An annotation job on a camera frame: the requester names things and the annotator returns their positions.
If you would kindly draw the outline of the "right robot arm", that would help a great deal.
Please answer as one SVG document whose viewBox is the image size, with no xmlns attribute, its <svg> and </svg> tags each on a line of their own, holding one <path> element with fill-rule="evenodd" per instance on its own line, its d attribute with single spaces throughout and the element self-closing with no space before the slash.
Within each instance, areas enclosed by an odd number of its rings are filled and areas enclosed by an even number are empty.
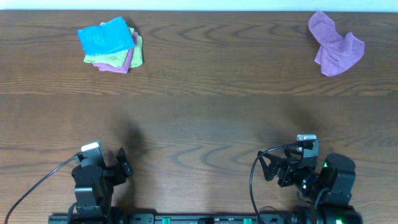
<svg viewBox="0 0 398 224">
<path fill-rule="evenodd" d="M 355 163 L 341 154 L 329 154 L 320 172 L 316 172 L 318 155 L 285 150 L 285 158 L 262 151 L 257 153 L 264 178 L 278 176 L 281 187 L 296 186 L 309 206 L 281 215 L 281 223 L 360 224 L 362 216 L 349 204 L 356 179 Z"/>
</svg>

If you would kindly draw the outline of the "blue microfiber cloth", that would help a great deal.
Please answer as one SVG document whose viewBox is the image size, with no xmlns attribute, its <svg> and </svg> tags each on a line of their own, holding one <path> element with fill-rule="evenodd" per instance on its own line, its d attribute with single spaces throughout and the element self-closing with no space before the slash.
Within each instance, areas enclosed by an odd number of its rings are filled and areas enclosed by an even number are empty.
<svg viewBox="0 0 398 224">
<path fill-rule="evenodd" d="M 86 55 L 112 54 L 135 46 L 132 34 L 122 17 L 80 29 L 77 34 Z"/>
</svg>

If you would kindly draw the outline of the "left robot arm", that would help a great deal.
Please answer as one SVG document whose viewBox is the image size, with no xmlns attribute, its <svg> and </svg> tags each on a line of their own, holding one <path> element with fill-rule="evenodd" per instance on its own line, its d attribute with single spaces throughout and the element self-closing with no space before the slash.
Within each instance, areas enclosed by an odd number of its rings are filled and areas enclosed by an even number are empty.
<svg viewBox="0 0 398 224">
<path fill-rule="evenodd" d="M 111 205 L 114 187 L 133 175 L 124 149 L 119 149 L 117 163 L 112 166 L 105 164 L 100 147 L 82 151 L 74 158 L 78 163 L 72 170 L 76 202 L 69 208 L 67 223 L 127 223 L 127 215 Z"/>
</svg>

